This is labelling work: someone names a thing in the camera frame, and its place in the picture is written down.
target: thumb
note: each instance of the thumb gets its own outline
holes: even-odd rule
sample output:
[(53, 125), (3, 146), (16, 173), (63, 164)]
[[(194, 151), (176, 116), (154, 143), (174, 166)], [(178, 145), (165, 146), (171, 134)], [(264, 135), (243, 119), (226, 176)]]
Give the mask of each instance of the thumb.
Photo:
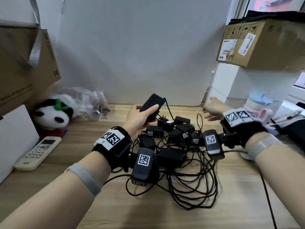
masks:
[(147, 110), (145, 110), (145, 111), (143, 111), (143, 112), (144, 112), (144, 114), (145, 114), (146, 116), (149, 116), (149, 115), (153, 114), (155, 111), (157, 111), (158, 108), (159, 108), (159, 105), (158, 105), (158, 104), (155, 104), (154, 106), (150, 107), (149, 109), (147, 109)]

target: clear plastic bag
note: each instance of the clear plastic bag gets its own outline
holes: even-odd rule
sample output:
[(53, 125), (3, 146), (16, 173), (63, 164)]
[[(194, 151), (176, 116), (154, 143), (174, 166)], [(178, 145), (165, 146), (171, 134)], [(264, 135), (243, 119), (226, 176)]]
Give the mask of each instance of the clear plastic bag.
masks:
[(56, 94), (71, 96), (75, 102), (73, 103), (74, 106), (70, 107), (74, 109), (76, 115), (82, 116), (86, 120), (99, 121), (101, 118), (107, 118), (110, 113), (107, 100), (102, 91), (92, 92), (80, 87), (64, 87), (58, 89)]

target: bag handle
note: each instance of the bag handle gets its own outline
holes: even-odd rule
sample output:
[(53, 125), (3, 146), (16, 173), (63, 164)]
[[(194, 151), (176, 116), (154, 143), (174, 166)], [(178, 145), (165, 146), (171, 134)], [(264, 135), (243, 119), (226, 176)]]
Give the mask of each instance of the bag handle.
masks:
[(15, 45), (13, 39), (7, 32), (0, 27), (0, 44), (4, 49), (23, 67), (36, 68), (39, 63), (40, 50), (41, 50), (41, 40), (42, 32), (40, 27), (40, 14), (36, 0), (30, 0), (32, 10), (35, 15), (36, 24), (38, 28), (38, 33), (32, 47), (29, 60), (27, 61), (21, 54), (18, 47)]

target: forearm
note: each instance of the forearm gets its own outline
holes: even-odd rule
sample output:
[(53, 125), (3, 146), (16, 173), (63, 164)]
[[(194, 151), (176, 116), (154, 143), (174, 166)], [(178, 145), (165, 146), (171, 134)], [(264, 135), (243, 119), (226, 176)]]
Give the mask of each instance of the forearm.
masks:
[[(265, 132), (254, 135), (248, 141), (246, 150), (267, 136)], [(305, 159), (288, 146), (275, 143), (258, 154), (255, 162), (284, 206), (305, 228)]]
[[(96, 151), (78, 163), (91, 171), (101, 183), (111, 173), (104, 156)], [(76, 228), (93, 201), (94, 196), (82, 180), (68, 171), (17, 208), (0, 224), (0, 228)]]

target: panda eye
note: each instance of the panda eye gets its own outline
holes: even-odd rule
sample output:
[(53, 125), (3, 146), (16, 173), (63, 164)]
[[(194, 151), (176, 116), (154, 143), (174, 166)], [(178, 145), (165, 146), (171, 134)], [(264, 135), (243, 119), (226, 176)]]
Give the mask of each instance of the panda eye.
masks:
[(34, 115), (37, 116), (37, 117), (41, 117), (41, 116), (44, 115), (44, 113), (41, 112), (41, 111), (36, 111), (36, 112), (34, 112)]
[(64, 122), (64, 120), (62, 119), (62, 118), (60, 118), (60, 117), (55, 117), (54, 118), (58, 123), (63, 123)]

